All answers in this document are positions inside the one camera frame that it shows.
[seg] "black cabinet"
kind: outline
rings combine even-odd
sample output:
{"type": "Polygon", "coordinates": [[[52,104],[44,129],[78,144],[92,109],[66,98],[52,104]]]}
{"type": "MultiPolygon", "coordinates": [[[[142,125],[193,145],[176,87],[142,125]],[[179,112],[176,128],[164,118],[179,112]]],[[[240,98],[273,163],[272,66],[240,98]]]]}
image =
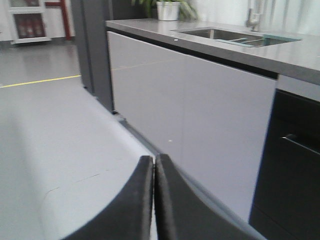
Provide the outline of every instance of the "black cabinet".
{"type": "Polygon", "coordinates": [[[145,18],[131,0],[71,0],[75,40],[83,86],[110,112],[113,94],[106,21],[145,18]]]}
{"type": "Polygon", "coordinates": [[[320,103],[278,90],[250,224],[269,240],[320,239],[320,103]]]}

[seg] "kitchen counter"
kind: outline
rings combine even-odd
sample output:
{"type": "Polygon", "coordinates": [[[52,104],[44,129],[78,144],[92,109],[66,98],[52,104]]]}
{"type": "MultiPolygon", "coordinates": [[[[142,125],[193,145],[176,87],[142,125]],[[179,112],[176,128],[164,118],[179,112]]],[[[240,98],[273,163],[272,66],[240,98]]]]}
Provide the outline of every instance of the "kitchen counter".
{"type": "Polygon", "coordinates": [[[261,34],[280,35],[302,40],[262,47],[245,47],[173,31],[208,27],[229,31],[248,31],[249,28],[244,26],[207,21],[159,21],[150,18],[111,20],[106,21],[106,26],[150,40],[320,85],[320,36],[283,32],[259,32],[261,34]]]}

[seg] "stainless steel sink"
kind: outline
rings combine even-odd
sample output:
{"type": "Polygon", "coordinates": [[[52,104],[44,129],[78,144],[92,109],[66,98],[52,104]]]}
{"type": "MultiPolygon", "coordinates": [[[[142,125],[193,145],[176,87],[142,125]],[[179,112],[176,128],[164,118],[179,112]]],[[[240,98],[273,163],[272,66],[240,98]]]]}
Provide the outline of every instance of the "stainless steel sink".
{"type": "Polygon", "coordinates": [[[176,32],[194,35],[198,37],[213,39],[218,42],[224,42],[233,45],[239,45],[243,47],[263,47],[269,45],[283,44],[288,42],[299,41],[301,39],[267,35],[260,33],[248,33],[248,32],[233,32],[215,28],[206,29],[189,29],[189,30],[177,30],[176,32]]]}

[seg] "gray floor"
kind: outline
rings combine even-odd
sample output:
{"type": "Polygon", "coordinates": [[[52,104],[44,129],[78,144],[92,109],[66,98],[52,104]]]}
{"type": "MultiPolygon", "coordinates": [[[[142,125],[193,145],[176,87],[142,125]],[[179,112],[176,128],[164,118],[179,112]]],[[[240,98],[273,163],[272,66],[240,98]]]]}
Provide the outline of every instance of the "gray floor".
{"type": "MultiPolygon", "coordinates": [[[[2,86],[78,74],[72,44],[0,50],[2,86]]],[[[0,239],[72,233],[112,200],[141,155],[151,153],[80,77],[0,88],[0,239]]]]}

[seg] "bottle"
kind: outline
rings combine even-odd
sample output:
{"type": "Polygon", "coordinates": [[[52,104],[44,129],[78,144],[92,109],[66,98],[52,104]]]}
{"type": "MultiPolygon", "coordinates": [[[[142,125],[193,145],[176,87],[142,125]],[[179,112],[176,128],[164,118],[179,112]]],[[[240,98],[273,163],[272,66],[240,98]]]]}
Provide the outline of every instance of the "bottle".
{"type": "Polygon", "coordinates": [[[18,35],[20,39],[27,37],[26,22],[23,18],[18,19],[18,35]]]}
{"type": "Polygon", "coordinates": [[[41,27],[41,21],[37,18],[33,18],[33,29],[36,37],[43,37],[44,33],[41,27]]]}
{"type": "Polygon", "coordinates": [[[26,20],[26,37],[27,38],[34,38],[35,37],[35,32],[34,28],[32,26],[32,22],[30,18],[26,20]]]}

